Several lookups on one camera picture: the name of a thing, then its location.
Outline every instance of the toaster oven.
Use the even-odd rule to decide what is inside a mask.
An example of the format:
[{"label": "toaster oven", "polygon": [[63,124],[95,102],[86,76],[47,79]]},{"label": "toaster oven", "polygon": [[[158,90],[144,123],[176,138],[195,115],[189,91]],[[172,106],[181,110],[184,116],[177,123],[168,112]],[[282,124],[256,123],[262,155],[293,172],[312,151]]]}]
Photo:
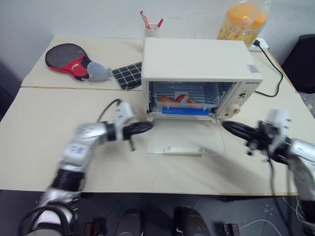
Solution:
[{"label": "toaster oven", "polygon": [[144,40],[142,91],[150,121],[231,118],[261,82],[243,41]]}]

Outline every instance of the plastic bottle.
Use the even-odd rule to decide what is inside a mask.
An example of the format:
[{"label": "plastic bottle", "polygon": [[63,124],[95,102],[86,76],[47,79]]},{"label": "plastic bottle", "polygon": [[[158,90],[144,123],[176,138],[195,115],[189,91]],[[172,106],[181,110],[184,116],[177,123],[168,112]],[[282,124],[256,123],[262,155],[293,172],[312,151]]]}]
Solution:
[{"label": "plastic bottle", "polygon": [[243,40],[250,46],[265,25],[271,0],[243,0],[228,9],[218,39]]}]

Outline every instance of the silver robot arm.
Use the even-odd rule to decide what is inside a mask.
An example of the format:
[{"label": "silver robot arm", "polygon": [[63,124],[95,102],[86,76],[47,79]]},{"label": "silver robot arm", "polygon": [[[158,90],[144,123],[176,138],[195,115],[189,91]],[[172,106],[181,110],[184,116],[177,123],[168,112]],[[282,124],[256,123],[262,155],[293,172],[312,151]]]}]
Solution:
[{"label": "silver robot arm", "polygon": [[233,121],[222,125],[230,133],[247,140],[248,155],[260,150],[272,160],[289,166],[306,214],[303,226],[315,235],[315,145],[289,138],[290,122],[287,110],[271,110],[266,121],[260,121],[257,128]]},{"label": "silver robot arm", "polygon": [[85,172],[94,150],[106,142],[130,140],[131,136],[150,130],[149,122],[127,125],[135,114],[129,103],[118,99],[114,123],[86,123],[79,125],[73,139],[66,145],[57,174],[42,195],[39,206],[29,212],[20,224],[19,234],[28,236],[80,235],[77,222],[77,201],[85,185]]}]

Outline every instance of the white wall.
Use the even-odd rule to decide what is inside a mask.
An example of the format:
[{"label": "white wall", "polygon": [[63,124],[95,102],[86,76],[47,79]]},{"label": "white wall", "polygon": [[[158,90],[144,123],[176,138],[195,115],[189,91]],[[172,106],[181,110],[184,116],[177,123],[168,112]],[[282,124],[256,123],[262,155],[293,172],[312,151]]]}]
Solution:
[{"label": "white wall", "polygon": [[[22,80],[54,35],[141,38],[144,9],[162,37],[216,38],[235,0],[1,0],[0,60]],[[261,36],[280,63],[315,32],[314,0],[273,0]]]}]

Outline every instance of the power outlet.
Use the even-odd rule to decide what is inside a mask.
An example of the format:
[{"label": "power outlet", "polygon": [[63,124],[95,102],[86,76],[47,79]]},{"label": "power outlet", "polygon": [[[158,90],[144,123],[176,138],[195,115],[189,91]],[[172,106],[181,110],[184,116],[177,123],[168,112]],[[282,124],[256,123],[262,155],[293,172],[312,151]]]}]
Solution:
[{"label": "power outlet", "polygon": [[[257,40],[260,41],[260,46],[261,46],[261,48],[262,48],[264,51],[268,50],[269,46],[268,46],[268,44],[267,44],[267,42],[266,42],[265,39],[263,39],[263,38],[257,38]],[[261,49],[260,49],[259,47],[255,46],[255,45],[253,45],[253,44],[248,48],[248,50],[249,50],[250,52],[261,52]]]}]

